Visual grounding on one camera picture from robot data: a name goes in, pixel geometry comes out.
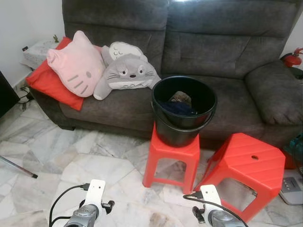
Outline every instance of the black bucket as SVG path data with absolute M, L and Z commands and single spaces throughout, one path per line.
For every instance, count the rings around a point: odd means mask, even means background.
M 179 115 L 161 106 L 160 102 L 167 102 L 177 92 L 182 91 L 191 97 L 192 108 L 196 115 Z M 179 129 L 195 129 L 208 124 L 216 105 L 217 97 L 214 91 L 199 80 L 186 76 L 173 76 L 159 81 L 152 90 L 152 102 L 155 110 L 160 109 L 168 120 Z
M 188 94 L 197 115 L 178 115 L 164 109 L 158 101 L 167 102 L 177 91 Z M 167 145 L 184 147 L 190 144 L 212 119 L 217 104 L 215 93 L 198 80 L 174 76 L 161 80 L 152 90 L 152 108 L 156 132 Z
M 154 104 L 152 104 L 152 109 L 155 114 L 156 132 L 158 137 L 165 144 L 172 147 L 180 148 L 189 145 L 194 141 L 200 130 L 206 126 L 206 124 L 204 124 L 194 129 L 179 129 L 167 119 L 160 109 L 156 110 Z

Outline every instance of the red pillow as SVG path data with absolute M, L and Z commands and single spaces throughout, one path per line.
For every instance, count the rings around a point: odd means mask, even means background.
M 63 37 L 57 46 L 57 50 L 63 49 L 71 42 L 71 39 Z M 27 83 L 36 89 L 71 108 L 81 110 L 84 98 L 70 92 L 61 82 L 59 76 L 48 66 L 45 60 L 29 77 Z

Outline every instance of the cloth in bucket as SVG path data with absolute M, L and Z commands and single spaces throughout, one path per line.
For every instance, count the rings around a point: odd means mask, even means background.
M 159 102 L 160 105 L 175 114 L 192 116 L 197 111 L 191 106 L 191 98 L 182 91 L 177 91 L 167 102 Z

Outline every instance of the cat whiskers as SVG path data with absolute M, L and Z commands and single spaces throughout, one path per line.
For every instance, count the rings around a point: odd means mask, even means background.
M 115 73 L 111 73 L 111 76 L 109 76 L 109 77 L 107 78 L 107 80 L 113 79 L 113 78 L 121 78 L 121 76 L 118 75 L 118 74 L 115 74 Z
M 146 76 L 146 77 L 152 77 L 152 76 L 154 76 L 154 73 L 152 71 L 149 71 L 144 76 Z

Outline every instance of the sofa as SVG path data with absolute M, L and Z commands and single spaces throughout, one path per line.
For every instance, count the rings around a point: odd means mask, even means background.
M 63 0 L 65 34 L 82 30 L 98 46 L 138 46 L 161 78 L 186 75 L 217 95 L 204 148 L 243 132 L 277 147 L 302 132 L 302 85 L 279 60 L 302 0 Z M 31 89 L 62 129 L 84 128 L 144 138 L 154 116 L 149 88 L 113 90 L 80 111 Z

